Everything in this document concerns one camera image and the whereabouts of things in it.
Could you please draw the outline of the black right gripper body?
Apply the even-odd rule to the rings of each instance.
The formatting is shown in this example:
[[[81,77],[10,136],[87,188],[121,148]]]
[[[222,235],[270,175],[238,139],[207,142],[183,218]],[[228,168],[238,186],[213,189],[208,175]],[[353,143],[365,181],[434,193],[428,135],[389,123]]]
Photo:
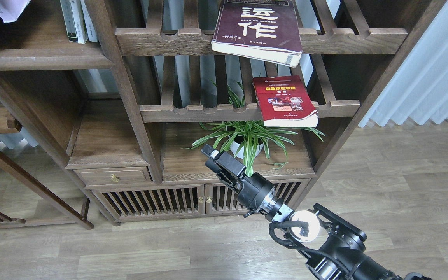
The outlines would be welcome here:
[[[238,195],[238,202],[249,209],[245,216],[260,212],[268,215],[276,204],[274,184],[259,173],[250,177],[246,167],[227,152],[206,151],[205,165],[216,173],[219,181]]]

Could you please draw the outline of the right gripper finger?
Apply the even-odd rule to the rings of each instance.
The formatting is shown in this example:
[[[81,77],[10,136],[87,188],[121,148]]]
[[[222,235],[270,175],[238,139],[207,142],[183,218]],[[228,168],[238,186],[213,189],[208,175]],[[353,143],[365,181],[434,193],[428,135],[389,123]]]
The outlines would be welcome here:
[[[223,153],[222,151],[214,149],[211,145],[208,144],[205,144],[202,147],[201,152],[207,157],[211,158],[213,161],[218,160]]]

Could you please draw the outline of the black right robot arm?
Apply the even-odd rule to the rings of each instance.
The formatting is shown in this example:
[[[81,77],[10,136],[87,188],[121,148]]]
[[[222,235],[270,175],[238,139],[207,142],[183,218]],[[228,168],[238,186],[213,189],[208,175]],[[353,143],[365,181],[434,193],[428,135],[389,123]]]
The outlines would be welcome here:
[[[245,166],[227,152],[210,145],[201,152],[208,156],[205,165],[238,195],[247,215],[263,214],[272,239],[303,255],[318,280],[400,280],[364,253],[367,236],[359,228],[318,203],[312,210],[295,211],[275,197],[272,182],[259,173],[247,176]]]

